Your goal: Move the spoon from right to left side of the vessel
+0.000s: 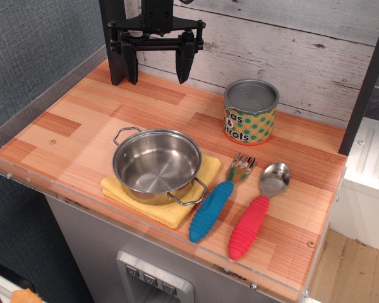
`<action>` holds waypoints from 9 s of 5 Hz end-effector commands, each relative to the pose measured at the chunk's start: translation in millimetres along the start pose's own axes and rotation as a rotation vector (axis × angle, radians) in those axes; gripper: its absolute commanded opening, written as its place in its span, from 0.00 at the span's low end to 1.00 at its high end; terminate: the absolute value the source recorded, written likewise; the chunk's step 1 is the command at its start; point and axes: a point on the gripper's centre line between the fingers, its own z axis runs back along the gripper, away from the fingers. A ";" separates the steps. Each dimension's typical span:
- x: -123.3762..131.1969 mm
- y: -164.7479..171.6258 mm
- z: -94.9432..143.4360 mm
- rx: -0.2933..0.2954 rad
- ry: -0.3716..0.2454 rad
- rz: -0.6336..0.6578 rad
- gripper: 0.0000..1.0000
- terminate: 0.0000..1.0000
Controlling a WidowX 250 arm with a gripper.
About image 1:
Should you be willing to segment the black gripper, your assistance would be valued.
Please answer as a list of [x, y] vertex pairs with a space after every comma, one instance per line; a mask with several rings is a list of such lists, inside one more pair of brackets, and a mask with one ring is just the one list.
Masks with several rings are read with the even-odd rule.
[[188, 80], [195, 54], [203, 49], [206, 23], [174, 16], [172, 1], [142, 1], [141, 13], [124, 21], [110, 21], [111, 50], [121, 54], [128, 81], [138, 82], [136, 51], [176, 51], [180, 84]]

